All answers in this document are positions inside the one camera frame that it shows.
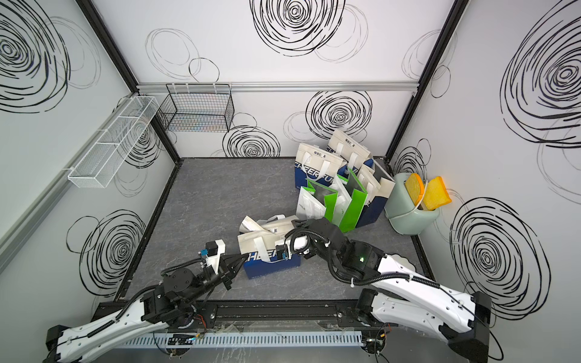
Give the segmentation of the blue beige bag first row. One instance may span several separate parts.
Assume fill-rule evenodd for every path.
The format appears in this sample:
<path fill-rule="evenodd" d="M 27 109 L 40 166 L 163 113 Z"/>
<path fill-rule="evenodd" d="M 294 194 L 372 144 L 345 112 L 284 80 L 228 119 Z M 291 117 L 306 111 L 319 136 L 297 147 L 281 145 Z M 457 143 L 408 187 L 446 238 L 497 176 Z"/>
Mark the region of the blue beige bag first row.
<path fill-rule="evenodd" d="M 291 260 L 275 261 L 275 245 L 286 242 L 286 234 L 293 229 L 293 216 L 275 215 L 270 219 L 255 221 L 245 216 L 239 227 L 238 246 L 241 253 L 248 253 L 244 264 L 246 276 L 255 279 L 276 272 L 294 269 L 301 265 L 300 257 L 292 255 Z"/>

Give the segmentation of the green white bag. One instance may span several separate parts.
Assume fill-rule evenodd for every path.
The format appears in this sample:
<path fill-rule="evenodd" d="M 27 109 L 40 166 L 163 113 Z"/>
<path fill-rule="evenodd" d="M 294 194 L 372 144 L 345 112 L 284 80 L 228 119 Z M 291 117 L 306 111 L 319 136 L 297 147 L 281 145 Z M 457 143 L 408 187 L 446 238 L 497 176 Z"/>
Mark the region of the green white bag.
<path fill-rule="evenodd" d="M 337 175 L 330 188 L 337 192 L 331 222 L 343 233 L 354 230 L 366 204 L 368 196 L 366 188 L 350 168 L 347 169 L 347 178 Z"/>
<path fill-rule="evenodd" d="M 333 220 L 338 191 L 315 181 L 308 181 L 300 188 L 295 215 L 300 220 Z"/>

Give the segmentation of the blue beige takeout bag front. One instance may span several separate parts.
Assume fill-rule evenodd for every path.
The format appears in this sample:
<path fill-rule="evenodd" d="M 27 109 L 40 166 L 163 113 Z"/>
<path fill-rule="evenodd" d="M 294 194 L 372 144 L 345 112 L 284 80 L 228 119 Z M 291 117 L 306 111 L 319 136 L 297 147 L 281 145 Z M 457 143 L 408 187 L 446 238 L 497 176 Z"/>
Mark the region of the blue beige takeout bag front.
<path fill-rule="evenodd" d="M 395 181 L 376 160 L 370 160 L 362 165 L 358 179 L 368 194 L 356 225 L 357 228 L 361 228 L 378 220 L 395 186 Z"/>

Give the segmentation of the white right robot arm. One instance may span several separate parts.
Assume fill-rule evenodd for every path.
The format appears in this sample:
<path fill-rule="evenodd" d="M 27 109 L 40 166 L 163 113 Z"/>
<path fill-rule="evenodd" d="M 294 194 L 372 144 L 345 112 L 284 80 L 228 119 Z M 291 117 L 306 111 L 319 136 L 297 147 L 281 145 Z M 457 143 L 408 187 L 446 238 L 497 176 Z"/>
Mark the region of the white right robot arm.
<path fill-rule="evenodd" d="M 336 281 L 363 289 L 356 308 L 363 324 L 413 328 L 446 342 L 471 362 L 489 360 L 492 301 L 488 295 L 433 281 L 369 243 L 350 240 L 325 218 L 292 225 L 284 236 L 291 254 L 321 257 Z"/>

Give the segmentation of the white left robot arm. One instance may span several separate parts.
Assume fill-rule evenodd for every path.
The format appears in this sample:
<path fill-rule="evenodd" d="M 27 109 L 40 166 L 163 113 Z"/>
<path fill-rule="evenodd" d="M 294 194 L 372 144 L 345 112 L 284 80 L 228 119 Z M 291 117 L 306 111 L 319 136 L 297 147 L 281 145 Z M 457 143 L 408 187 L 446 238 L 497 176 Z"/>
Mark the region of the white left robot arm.
<path fill-rule="evenodd" d="M 125 305 L 103 318 L 47 331 L 45 362 L 91 362 L 144 334 L 187 324 L 198 315 L 202 296 L 219 285 L 230 289 L 248 255 L 204 255 L 162 270 L 162 281 L 141 289 Z"/>

